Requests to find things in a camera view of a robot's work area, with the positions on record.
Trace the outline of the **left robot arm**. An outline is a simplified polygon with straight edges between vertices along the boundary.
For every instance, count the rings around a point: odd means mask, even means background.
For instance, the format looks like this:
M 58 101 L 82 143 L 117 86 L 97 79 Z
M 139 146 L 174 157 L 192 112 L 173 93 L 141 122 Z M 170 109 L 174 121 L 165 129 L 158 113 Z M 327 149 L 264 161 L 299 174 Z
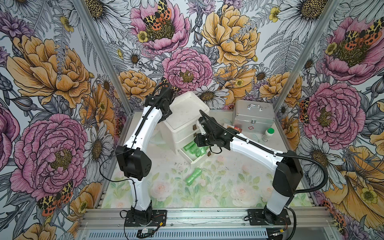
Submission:
M 148 225 L 153 218 L 152 200 L 145 184 L 152 168 L 152 161 L 147 156 L 148 144 L 157 124 L 172 114 L 170 105 L 173 99 L 171 84 L 163 83 L 155 87 L 145 99 L 145 107 L 134 132 L 123 146 L 117 146 L 115 150 L 119 168 L 130 181 L 132 190 L 133 203 L 128 219 L 140 225 Z

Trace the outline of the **white plastic drawer unit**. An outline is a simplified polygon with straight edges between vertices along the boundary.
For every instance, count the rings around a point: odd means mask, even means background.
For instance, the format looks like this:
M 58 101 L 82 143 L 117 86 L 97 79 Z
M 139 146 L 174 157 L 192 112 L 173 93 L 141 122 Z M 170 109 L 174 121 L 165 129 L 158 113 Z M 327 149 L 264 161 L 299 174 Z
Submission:
M 192 169 L 197 168 L 205 159 L 212 155 L 211 152 L 193 157 L 183 149 L 194 141 L 201 132 L 198 120 L 202 116 L 200 110 L 209 114 L 210 108 L 193 92 L 186 92 L 174 99 L 170 105 L 172 114 L 158 124 L 162 138 L 176 155 L 183 157 Z

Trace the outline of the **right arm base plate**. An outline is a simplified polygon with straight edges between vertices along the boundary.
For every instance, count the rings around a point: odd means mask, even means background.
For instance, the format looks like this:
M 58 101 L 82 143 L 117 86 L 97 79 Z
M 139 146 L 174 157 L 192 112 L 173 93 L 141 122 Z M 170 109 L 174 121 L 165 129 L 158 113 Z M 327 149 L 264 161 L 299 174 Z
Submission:
M 248 209 L 247 217 L 251 226 L 289 226 L 292 224 L 286 209 L 283 209 L 279 215 L 275 215 L 267 209 Z

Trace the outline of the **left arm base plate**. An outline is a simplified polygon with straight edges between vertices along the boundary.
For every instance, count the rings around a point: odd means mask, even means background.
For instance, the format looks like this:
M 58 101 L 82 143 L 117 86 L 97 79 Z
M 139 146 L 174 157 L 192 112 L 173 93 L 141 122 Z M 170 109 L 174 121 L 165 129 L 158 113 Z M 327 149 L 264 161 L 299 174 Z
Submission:
M 167 221 L 167 210 L 130 210 L 124 217 L 125 227 L 164 227 Z

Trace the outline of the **green roll top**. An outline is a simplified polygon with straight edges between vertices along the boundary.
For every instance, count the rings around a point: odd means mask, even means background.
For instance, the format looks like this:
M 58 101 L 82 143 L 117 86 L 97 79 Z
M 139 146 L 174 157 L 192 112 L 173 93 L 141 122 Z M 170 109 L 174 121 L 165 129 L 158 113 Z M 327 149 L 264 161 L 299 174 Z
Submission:
M 190 142 L 186 146 L 183 147 L 184 151 L 190 150 L 196 143 L 194 141 Z

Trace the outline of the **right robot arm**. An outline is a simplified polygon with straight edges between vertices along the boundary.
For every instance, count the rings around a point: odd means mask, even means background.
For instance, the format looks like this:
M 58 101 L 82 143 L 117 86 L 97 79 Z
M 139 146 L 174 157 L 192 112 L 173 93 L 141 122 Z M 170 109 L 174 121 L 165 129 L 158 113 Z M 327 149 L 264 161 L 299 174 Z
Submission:
M 198 147 L 227 149 L 254 160 L 274 174 L 272 195 L 262 212 L 264 221 L 269 225 L 274 224 L 284 207 L 294 198 L 303 177 L 297 155 L 291 151 L 283 153 L 267 148 L 233 128 L 224 128 L 211 117 L 200 117 L 198 126 L 201 133 L 194 139 Z

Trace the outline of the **green roll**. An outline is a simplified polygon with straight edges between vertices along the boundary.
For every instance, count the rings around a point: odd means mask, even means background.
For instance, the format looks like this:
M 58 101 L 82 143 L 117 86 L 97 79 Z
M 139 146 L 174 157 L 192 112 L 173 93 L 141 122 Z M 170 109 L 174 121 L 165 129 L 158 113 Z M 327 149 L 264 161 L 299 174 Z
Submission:
M 183 147 L 184 151 L 190 150 L 196 143 L 194 141 L 190 142 L 186 146 Z
M 200 148 L 196 145 L 196 144 L 193 144 L 193 146 L 189 149 L 189 153 L 191 155 L 195 155 L 198 154 L 200 151 Z
M 195 153 L 197 158 L 202 157 L 207 154 L 208 147 L 198 147 L 198 150 Z

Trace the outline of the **green roll diagonal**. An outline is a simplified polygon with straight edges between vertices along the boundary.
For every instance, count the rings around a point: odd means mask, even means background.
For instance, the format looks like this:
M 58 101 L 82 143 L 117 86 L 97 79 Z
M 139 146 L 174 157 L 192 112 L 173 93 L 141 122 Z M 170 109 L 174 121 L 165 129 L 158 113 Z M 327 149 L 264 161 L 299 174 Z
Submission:
M 190 186 L 201 174 L 202 170 L 200 168 L 195 168 L 191 175 L 185 179 L 186 185 Z

